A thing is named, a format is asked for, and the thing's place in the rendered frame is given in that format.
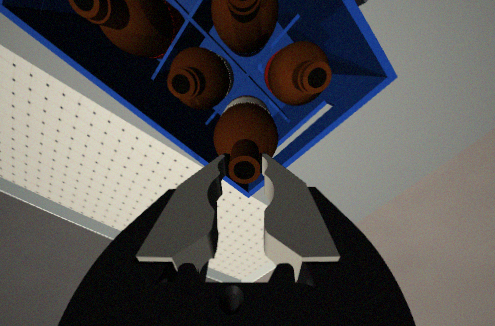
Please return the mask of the dark blue crate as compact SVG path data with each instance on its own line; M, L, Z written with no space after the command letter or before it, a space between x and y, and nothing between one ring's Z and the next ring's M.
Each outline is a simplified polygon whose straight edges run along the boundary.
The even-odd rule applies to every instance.
M273 158L287 168L397 78L355 0L278 0L275 30L262 51L251 57L236 55L220 39L211 0L166 1L185 22L162 60L119 49L68 0L0 0L0 13L204 166L218 157L214 129L238 96L252 95L267 105L278 130L277 148L326 104L332 106ZM312 42L325 52L332 77L315 100L290 106L269 91L264 71L278 50L297 41ZM173 59L189 47L221 55L233 70L229 95L211 109L185 105L167 86Z

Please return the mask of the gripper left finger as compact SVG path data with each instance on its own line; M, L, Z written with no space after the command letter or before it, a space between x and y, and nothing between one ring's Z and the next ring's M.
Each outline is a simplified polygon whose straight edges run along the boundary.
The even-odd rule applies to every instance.
M90 326L130 295L175 282L183 263L194 264L205 282L217 252L217 200L229 160L221 154L132 221L86 273L58 326Z

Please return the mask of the black rectangular tray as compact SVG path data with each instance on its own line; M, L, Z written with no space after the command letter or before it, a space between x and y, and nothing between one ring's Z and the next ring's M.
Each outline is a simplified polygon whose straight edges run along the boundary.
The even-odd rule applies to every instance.
M366 3L368 0L355 0L355 2L357 3L358 7L364 3Z

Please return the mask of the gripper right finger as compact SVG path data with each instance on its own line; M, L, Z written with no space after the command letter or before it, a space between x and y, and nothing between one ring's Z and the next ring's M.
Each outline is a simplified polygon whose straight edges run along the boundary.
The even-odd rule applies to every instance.
M276 266L291 264L295 282L337 296L373 326L416 326L395 277L357 226L265 152L260 173L270 202L264 253Z

